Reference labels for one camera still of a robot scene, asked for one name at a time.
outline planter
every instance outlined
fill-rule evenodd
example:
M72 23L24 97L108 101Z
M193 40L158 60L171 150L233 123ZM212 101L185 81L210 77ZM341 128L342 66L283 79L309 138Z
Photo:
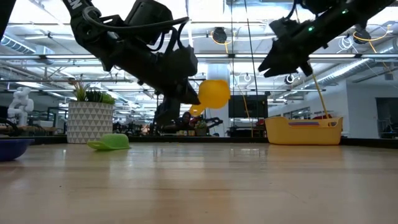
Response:
M195 132L197 133L197 136L206 136L207 128L196 128Z
M68 143L86 144L112 133L113 105L92 102L69 103Z

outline column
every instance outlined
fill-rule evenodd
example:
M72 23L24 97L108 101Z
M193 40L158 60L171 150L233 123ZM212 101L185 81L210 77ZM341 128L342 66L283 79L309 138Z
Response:
M207 71L208 80L225 80L229 86L229 69L228 64L209 64ZM220 137L228 137L226 132L230 127L230 118L228 113L228 103L221 109L206 109L206 118L215 118L223 120L224 123L210 129L210 134L218 133Z

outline wooden surface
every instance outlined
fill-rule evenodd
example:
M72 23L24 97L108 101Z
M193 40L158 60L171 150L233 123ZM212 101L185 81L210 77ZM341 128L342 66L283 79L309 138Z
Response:
M32 146L0 163L0 223L397 223L398 151Z
M40 131L40 128L36 126L18 126L18 128L22 129L23 131ZM45 131L54 132L57 128L54 127L42 127ZM8 126L0 126L0 130L12 130L12 127Z

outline yellow plastic bin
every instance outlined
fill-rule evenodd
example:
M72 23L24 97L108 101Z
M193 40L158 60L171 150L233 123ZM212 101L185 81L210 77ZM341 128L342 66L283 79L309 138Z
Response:
M343 118L289 120L273 117L266 119L266 127L271 144L338 145Z

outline white humanoid robot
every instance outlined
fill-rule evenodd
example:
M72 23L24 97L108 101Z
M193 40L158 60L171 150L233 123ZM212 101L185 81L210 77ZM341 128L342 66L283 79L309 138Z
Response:
M15 123L15 116L19 117L19 126L26 126L27 124L27 114L28 112L32 112L34 109L34 102L32 99L29 99L30 88L27 87L19 87L17 91L14 93L14 99L10 106L8 107L8 118L11 118L11 121Z

